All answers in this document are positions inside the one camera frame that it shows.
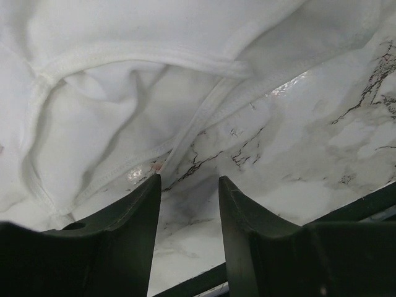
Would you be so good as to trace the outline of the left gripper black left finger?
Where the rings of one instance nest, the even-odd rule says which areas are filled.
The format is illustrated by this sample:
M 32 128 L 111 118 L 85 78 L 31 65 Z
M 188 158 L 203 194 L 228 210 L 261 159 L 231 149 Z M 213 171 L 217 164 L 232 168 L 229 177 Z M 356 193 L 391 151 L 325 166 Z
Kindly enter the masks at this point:
M 1 223 L 2 296 L 146 296 L 161 177 L 62 230 Z

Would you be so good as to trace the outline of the white cloth garment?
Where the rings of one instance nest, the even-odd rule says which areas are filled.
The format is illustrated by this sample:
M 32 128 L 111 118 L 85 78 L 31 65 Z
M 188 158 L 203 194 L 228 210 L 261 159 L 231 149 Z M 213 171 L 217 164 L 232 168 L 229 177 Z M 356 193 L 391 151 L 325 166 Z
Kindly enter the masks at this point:
M 394 1 L 2 1 L 1 208 L 65 216 L 313 66 Z

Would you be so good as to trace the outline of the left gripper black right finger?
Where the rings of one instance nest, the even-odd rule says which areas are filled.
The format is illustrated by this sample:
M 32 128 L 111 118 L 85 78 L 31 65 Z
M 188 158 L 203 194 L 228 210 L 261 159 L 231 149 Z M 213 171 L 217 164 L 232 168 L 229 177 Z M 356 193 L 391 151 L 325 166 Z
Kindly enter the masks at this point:
M 394 296 L 395 185 L 304 226 L 226 176 L 219 204 L 231 296 Z

